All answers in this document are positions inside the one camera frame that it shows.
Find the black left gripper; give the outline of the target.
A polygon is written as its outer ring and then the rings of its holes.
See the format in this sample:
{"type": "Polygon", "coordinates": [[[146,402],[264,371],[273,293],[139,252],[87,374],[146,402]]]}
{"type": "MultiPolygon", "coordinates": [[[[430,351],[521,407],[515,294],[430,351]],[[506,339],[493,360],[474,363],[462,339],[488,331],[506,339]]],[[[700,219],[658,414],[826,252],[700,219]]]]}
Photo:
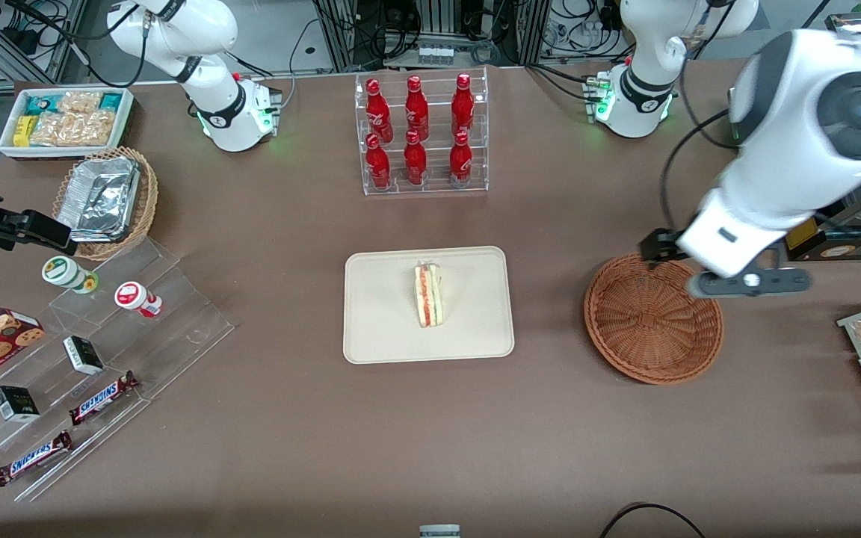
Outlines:
{"type": "Polygon", "coordinates": [[[682,232],[674,229],[653,229],[639,243],[639,255],[645,263],[675,262],[676,260],[689,259],[690,255],[679,247],[677,241],[682,232]]]}

